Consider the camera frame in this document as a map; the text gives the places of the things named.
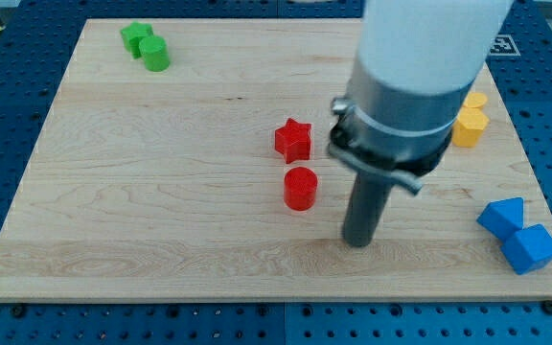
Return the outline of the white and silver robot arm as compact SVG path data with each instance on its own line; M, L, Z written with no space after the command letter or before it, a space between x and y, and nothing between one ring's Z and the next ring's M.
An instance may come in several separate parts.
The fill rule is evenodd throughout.
M417 194L512 0L369 0L330 155L372 191Z

